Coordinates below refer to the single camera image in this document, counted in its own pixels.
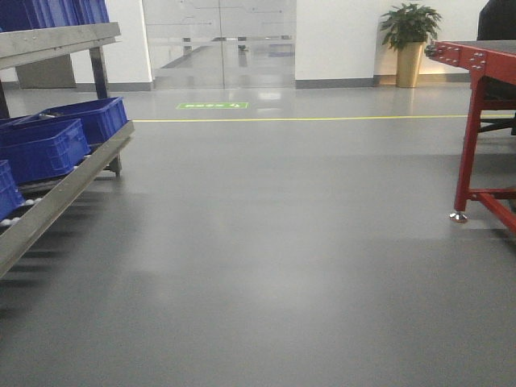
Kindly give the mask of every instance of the metal shelf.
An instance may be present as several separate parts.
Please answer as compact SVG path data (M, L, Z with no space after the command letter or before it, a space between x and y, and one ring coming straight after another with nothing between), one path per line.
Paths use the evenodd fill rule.
M0 69L89 50L115 42L118 23L0 33Z
M0 235L2 277L131 140L132 122L107 140L72 173Z
M114 43L118 35L120 29L117 23L3 32L0 33L0 69L89 50L97 96L108 98L102 46ZM9 110L0 82L0 118L6 117L9 117ZM107 165L119 175L119 154L131 140L133 131L133 123L127 123L0 235L0 277L13 267Z

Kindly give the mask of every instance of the green exit sign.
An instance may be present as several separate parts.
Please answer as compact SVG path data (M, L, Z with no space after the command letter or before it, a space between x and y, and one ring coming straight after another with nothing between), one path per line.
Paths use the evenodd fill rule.
M249 102L180 103L176 109L247 109Z

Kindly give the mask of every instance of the shelf leg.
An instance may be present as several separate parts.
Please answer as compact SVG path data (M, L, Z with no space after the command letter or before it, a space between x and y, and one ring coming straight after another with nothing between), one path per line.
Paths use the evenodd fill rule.
M7 107L6 96L3 93L2 81L0 80L0 119L8 119L9 108Z
M110 91L107 85L106 63L104 62L104 51L102 47L91 48L89 50L91 67L94 71L95 89L97 98L109 98Z
M120 155L117 155L107 166L107 170L114 172L116 177L120 177L120 171L122 171L122 159Z

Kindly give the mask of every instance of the red metal frame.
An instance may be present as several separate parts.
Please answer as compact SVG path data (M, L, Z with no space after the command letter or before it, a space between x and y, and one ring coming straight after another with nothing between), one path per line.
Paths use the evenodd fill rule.
M499 200L515 199L516 189L471 189L471 175L475 159L476 140L481 127L483 110L516 110L516 101L487 100L485 91L488 77L516 85L516 55L464 43L436 42L432 60L461 67L471 74L471 100L464 136L459 178L454 208L464 212L468 200L482 203L513 233L516 233L516 214Z

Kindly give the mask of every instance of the yellow floor line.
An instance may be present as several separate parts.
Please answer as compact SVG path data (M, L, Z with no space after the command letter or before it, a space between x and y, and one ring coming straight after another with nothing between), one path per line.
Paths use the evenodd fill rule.
M269 119L133 119L133 123L258 123L279 121L358 121L374 119L465 119L465 114L448 115L386 115L368 117L313 117L313 118L269 118ZM483 118L513 118L513 115L482 115Z

